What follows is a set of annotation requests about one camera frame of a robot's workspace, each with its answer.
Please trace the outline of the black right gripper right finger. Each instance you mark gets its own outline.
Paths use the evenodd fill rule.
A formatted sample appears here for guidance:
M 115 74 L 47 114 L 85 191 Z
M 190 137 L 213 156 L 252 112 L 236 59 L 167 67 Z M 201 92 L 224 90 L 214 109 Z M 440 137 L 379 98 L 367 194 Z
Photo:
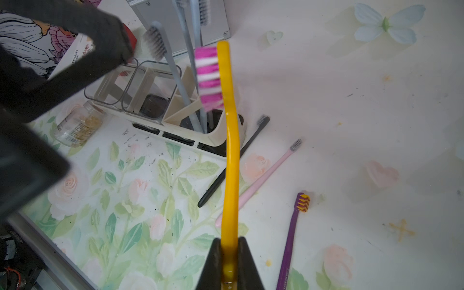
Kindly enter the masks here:
M 245 237 L 238 239 L 238 290 L 264 290 Z

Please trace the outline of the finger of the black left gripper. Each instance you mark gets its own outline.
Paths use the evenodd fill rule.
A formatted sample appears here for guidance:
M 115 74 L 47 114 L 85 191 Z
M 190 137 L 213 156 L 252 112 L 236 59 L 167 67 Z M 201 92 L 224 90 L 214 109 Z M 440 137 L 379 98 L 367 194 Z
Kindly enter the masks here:
M 1 112 L 1 221 L 54 186 L 70 169 L 70 163 L 28 126 Z
M 134 55 L 122 21 L 91 5 L 74 1 L 1 1 L 1 8 L 84 34 L 94 43 L 93 51 L 50 80 L 21 67 L 1 49 L 1 107 L 23 123 L 40 117 Z

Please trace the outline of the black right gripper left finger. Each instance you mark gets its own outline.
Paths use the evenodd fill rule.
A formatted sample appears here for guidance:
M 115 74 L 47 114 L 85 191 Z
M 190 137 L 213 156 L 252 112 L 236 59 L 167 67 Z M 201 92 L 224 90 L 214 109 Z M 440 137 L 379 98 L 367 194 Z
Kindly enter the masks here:
M 214 238 L 196 290 L 221 290 L 222 288 L 222 248 L 220 238 Z

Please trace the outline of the yellow toothbrush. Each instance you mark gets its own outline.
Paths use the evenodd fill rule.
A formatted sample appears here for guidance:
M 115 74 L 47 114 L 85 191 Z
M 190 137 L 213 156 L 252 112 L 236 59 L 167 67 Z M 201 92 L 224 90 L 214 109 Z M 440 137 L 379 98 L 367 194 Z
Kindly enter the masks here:
M 234 98 L 230 45 L 219 41 L 204 47 L 197 60 L 199 96 L 205 111 L 223 109 L 227 128 L 227 165 L 221 222 L 222 289 L 238 288 L 239 119 Z

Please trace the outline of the pink toothbrush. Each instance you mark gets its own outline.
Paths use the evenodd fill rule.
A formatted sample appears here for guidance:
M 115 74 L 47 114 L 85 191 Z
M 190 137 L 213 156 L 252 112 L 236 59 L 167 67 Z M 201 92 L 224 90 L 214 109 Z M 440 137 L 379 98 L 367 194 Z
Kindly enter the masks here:
M 302 145 L 303 139 L 299 138 L 287 150 L 287 152 L 274 163 L 260 178 L 258 178 L 246 191 L 239 197 L 239 210 L 249 201 L 249 199 L 263 186 L 270 176 Z

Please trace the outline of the purple toothbrush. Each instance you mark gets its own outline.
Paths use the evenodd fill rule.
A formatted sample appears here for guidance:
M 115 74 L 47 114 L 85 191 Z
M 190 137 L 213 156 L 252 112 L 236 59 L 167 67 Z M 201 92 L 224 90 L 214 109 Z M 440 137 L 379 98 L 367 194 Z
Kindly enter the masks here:
M 288 276 L 290 273 L 292 252 L 294 246 L 294 237 L 296 234 L 296 226 L 298 220 L 298 214 L 307 212 L 311 202 L 311 197 L 307 193 L 300 192 L 297 194 L 296 201 L 294 203 L 294 210 L 291 216 L 288 234 L 286 238 L 285 249 L 283 252 L 282 263 L 279 271 L 279 278 L 277 281 L 276 290 L 285 290 L 288 282 Z

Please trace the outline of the light blue toothbrush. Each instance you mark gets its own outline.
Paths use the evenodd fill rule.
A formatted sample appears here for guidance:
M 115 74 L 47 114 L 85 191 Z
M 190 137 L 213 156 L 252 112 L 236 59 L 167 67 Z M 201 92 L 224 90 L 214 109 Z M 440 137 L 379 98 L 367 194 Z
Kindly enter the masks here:
M 162 24 L 158 21 L 153 21 L 150 28 L 147 29 L 144 34 L 144 40 L 149 47 L 151 56 L 156 61 L 160 61 L 165 58 L 173 79 L 176 82 L 177 91 L 180 93 L 182 100 L 180 103 L 180 101 L 174 97 L 170 101 L 168 109 L 162 119 L 163 123 L 180 126 L 181 122 L 188 117 L 193 128 L 192 130 L 203 134 L 203 127 L 196 113 L 201 109 L 199 99 L 193 101 L 191 99 L 192 95 L 187 92 L 187 89 L 184 86 L 172 55 L 170 42 Z
M 174 8 L 175 8 L 176 13 L 178 15 L 181 30 L 182 30 L 182 33 L 183 33 L 183 36 L 184 36 L 184 41 L 186 43 L 187 53 L 188 53 L 191 68 L 192 68 L 192 71 L 193 71 L 193 76 L 195 77 L 196 90 L 197 90 L 197 92 L 199 92 L 197 71 L 196 71 L 196 65 L 195 65 L 194 48 L 193 48 L 193 45 L 192 45 L 192 40 L 190 38 L 190 32 L 189 32 L 189 28 L 188 28 L 187 20 L 186 20 L 186 15 L 185 15 L 185 8 L 186 8 L 186 5 L 187 5 L 187 1 L 172 0 L 172 3 L 174 5 Z

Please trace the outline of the grey toothbrush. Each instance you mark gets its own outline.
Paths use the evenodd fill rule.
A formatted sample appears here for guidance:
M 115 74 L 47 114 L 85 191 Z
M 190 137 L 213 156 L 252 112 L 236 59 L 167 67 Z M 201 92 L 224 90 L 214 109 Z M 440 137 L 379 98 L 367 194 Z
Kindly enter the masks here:
M 190 1 L 190 8 L 195 37 L 195 65 L 197 65 L 197 60 L 204 56 L 204 54 L 202 54 L 204 52 L 204 49 L 201 27 L 204 23 L 209 23 L 209 4 L 208 1 L 192 0 Z M 204 108 L 200 109 L 200 118 L 203 131 L 206 134 L 208 133 L 208 119 L 207 113 L 204 111 Z

